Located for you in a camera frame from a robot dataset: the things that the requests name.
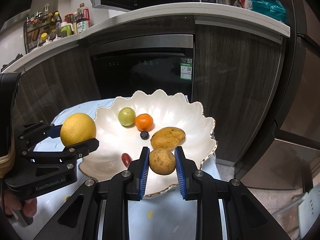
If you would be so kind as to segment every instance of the blueberry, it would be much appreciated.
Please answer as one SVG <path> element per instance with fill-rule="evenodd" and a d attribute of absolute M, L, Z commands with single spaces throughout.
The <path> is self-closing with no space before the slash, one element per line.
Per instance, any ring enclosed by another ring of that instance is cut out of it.
<path fill-rule="evenodd" d="M 142 140 L 147 140 L 149 138 L 149 133 L 147 131 L 142 131 L 140 137 Z"/>

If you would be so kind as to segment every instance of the tangerine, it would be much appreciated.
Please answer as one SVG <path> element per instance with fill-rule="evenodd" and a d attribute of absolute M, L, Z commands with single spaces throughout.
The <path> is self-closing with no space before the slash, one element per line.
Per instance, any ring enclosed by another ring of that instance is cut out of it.
<path fill-rule="evenodd" d="M 139 114 L 135 123 L 139 131 L 150 131 L 153 128 L 153 118 L 150 114 Z"/>

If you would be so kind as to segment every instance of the dark wood cabinet door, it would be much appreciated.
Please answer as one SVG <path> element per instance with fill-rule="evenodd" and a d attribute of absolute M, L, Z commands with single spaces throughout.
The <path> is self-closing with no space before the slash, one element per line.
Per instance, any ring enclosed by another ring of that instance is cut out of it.
<path fill-rule="evenodd" d="M 282 67 L 282 45 L 239 30 L 196 25 L 192 101 L 216 120 L 216 156 L 234 163 L 259 130 Z"/>
<path fill-rule="evenodd" d="M 88 50 L 75 47 L 25 72 L 13 107 L 14 126 L 52 122 L 64 109 L 101 99 Z"/>

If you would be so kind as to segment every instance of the metal screw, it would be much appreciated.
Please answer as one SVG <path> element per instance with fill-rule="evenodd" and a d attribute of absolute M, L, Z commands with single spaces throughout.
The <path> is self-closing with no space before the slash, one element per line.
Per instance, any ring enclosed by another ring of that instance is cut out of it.
<path fill-rule="evenodd" d="M 201 171 L 201 170 L 197 170 L 197 171 L 195 171 L 194 173 L 195 173 L 195 175 L 196 175 L 197 177 L 202 177 L 202 176 L 204 175 L 204 172 Z"/>
<path fill-rule="evenodd" d="M 232 179 L 232 180 L 231 180 L 231 184 L 232 184 L 233 186 L 239 186 L 239 185 L 240 185 L 240 181 L 239 181 L 239 179 Z"/>
<path fill-rule="evenodd" d="M 131 172 L 130 171 L 122 171 L 121 172 L 121 175 L 123 176 L 123 177 L 129 177 L 130 175 L 131 175 Z"/>
<path fill-rule="evenodd" d="M 94 184 L 94 180 L 93 179 L 87 179 L 84 183 L 86 186 L 90 187 Z"/>

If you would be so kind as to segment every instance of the small potato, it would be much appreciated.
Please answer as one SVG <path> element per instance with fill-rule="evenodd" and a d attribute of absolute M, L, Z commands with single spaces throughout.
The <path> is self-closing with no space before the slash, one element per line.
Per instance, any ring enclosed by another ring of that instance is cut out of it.
<path fill-rule="evenodd" d="M 149 154 L 149 166 L 156 174 L 169 175 L 176 168 L 176 159 L 166 149 L 155 149 Z"/>
<path fill-rule="evenodd" d="M 186 137 L 185 132 L 176 127 L 165 127 L 155 132 L 150 142 L 154 149 L 171 150 L 177 147 Z"/>

